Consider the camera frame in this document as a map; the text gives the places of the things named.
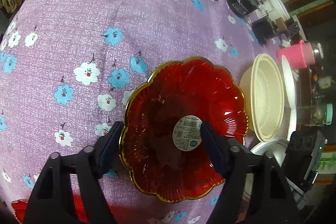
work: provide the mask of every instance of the mint green lid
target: mint green lid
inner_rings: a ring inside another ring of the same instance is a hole
[[[325,123],[330,125],[333,120],[333,104],[327,104],[327,115],[325,119]]]

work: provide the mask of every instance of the red glass bowl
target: red glass bowl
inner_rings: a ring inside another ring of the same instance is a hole
[[[129,98],[120,158],[135,187],[160,200],[198,199],[224,179],[202,143],[181,151],[173,143],[176,123],[187,115],[208,121],[220,135],[244,144],[248,118],[244,96],[224,67],[203,57],[169,61],[157,67]]]

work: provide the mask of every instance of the product label sticker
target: product label sticker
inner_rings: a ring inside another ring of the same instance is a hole
[[[173,131],[173,142],[181,151],[191,151],[200,145],[202,121],[196,116],[188,115],[180,119]]]

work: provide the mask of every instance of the purple tablecloth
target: purple tablecloth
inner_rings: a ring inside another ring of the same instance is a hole
[[[275,55],[278,39],[260,46],[226,0],[26,0],[2,46],[0,195],[9,204],[29,197],[51,152],[77,153],[122,119],[158,65],[199,55],[239,82],[256,55]],[[120,163],[100,185],[127,212],[120,224],[206,223],[222,188],[167,204],[136,190]]]

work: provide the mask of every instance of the pink cup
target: pink cup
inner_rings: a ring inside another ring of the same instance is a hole
[[[309,65],[315,64],[314,52],[310,42],[305,43],[300,40],[298,44],[282,48],[277,51],[277,58],[281,61],[281,56],[284,55],[291,69],[303,69]]]

